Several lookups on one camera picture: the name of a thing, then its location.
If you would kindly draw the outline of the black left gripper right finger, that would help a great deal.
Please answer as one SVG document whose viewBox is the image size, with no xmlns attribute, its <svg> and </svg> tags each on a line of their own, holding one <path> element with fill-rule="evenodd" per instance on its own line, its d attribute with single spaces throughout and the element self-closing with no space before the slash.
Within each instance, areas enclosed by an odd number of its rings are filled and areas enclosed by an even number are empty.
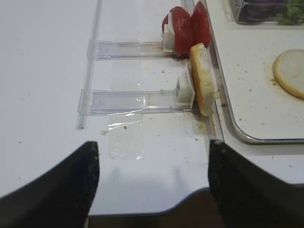
<svg viewBox="0 0 304 228">
<path fill-rule="evenodd" d="M 304 226 L 304 189 L 259 168 L 223 141 L 210 141 L 208 180 L 227 228 Z"/>
</svg>

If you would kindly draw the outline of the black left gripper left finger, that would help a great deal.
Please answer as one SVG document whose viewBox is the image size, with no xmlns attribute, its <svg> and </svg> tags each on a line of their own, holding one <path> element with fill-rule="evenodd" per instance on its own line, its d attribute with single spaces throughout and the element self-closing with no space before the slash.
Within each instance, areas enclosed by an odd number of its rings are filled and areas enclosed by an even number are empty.
<svg viewBox="0 0 304 228">
<path fill-rule="evenodd" d="M 97 142 L 0 199 L 2 228 L 82 228 L 99 183 Z"/>
</svg>

